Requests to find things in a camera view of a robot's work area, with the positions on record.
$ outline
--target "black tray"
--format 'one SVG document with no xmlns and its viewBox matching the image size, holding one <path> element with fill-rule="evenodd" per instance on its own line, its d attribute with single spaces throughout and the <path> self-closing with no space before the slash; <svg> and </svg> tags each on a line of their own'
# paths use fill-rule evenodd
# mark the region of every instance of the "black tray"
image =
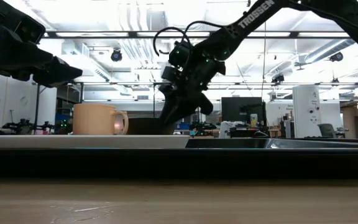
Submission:
<svg viewBox="0 0 358 224">
<path fill-rule="evenodd" d="M 358 149 L 0 149 L 0 177 L 358 178 Z"/>
<path fill-rule="evenodd" d="M 189 139 L 187 148 L 247 148 L 247 149 L 358 149 L 357 139 L 338 141 L 337 139 L 275 139 L 275 138 L 237 138 L 237 139 Z"/>
</svg>

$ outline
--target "black platform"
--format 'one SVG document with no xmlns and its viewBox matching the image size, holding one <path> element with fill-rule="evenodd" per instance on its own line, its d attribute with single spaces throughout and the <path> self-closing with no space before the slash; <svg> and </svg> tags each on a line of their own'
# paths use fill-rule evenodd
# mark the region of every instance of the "black platform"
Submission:
<svg viewBox="0 0 358 224">
<path fill-rule="evenodd" d="M 353 179 L 358 149 L 0 149 L 0 177 Z"/>
</svg>

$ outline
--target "pole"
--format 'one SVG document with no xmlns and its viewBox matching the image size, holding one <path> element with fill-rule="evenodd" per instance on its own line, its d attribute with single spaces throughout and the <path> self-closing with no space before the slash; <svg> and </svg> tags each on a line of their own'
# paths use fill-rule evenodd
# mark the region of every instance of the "pole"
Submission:
<svg viewBox="0 0 358 224">
<path fill-rule="evenodd" d="M 38 107 L 40 104 L 40 85 L 37 85 L 37 102 L 35 103 L 34 134 L 37 131 Z"/>
<path fill-rule="evenodd" d="M 84 83 L 81 83 L 80 103 L 84 100 Z"/>
<path fill-rule="evenodd" d="M 155 84 L 153 83 L 153 118 L 155 118 Z"/>
</svg>

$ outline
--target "office chair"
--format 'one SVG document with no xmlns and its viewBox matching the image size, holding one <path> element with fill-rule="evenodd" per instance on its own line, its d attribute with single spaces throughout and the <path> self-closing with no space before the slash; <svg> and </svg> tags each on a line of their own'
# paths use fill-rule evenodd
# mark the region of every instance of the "office chair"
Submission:
<svg viewBox="0 0 358 224">
<path fill-rule="evenodd" d="M 337 138 L 334 126 L 332 124 L 319 124 L 321 136 L 323 138 Z"/>
</svg>

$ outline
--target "white tray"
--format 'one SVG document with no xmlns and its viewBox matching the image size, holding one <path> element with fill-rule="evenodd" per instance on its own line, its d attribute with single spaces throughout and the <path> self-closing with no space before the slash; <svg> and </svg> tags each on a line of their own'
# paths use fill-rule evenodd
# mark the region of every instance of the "white tray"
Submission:
<svg viewBox="0 0 358 224">
<path fill-rule="evenodd" d="M 183 149 L 189 136 L 23 135 L 0 136 L 0 148 Z"/>
</svg>

